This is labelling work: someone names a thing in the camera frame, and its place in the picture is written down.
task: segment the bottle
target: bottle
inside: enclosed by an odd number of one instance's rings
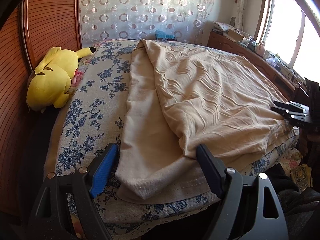
[[[266,49],[264,48],[264,45],[265,45],[265,43],[263,41],[263,42],[260,43],[260,45],[257,48],[257,54],[260,55],[261,57],[264,56],[264,53],[266,51]]]
[[[280,59],[280,56],[279,56],[279,54],[277,53],[277,54],[275,55],[275,62],[276,62],[276,64],[278,64],[279,59]]]
[[[266,51],[264,52],[263,59],[264,59],[264,60],[267,60],[268,58],[270,58],[270,51],[266,50]]]
[[[258,51],[258,47],[259,47],[259,45],[260,45],[260,43],[256,43],[256,47],[255,47],[255,49],[254,49],[254,51],[257,53],[257,51]]]

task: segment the wooden dresser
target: wooden dresser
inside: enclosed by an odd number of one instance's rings
[[[274,67],[270,66],[262,57],[253,51],[242,47],[238,43],[232,42],[226,37],[215,32],[210,33],[208,47],[231,52],[240,56],[244,56],[258,70],[260,70],[280,92],[290,100],[292,98],[295,87]]]

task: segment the beige bedsheet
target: beige bedsheet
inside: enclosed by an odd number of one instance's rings
[[[286,101],[248,60],[142,40],[132,52],[118,196],[165,203],[208,191],[196,159],[205,143],[242,170],[289,138],[271,111]]]

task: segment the metal screw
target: metal screw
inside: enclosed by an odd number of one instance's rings
[[[268,178],[267,174],[265,174],[265,173],[263,173],[263,172],[259,173],[259,177],[260,177],[261,179],[267,179],[267,178]]]
[[[88,171],[88,168],[87,167],[81,167],[80,169],[79,169],[79,172],[80,173],[86,173]]]
[[[236,173],[236,170],[234,169],[234,168],[227,168],[227,173],[229,173],[229,174],[234,174],[234,173]]]
[[[48,179],[52,179],[52,178],[54,178],[55,175],[56,175],[56,174],[55,174],[54,172],[50,172],[50,173],[47,175],[47,178],[48,178]]]

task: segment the wooden headboard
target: wooden headboard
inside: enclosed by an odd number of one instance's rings
[[[78,0],[23,0],[0,30],[1,212],[19,216],[20,157],[39,115],[28,113],[28,77],[49,48],[81,49],[78,18]]]

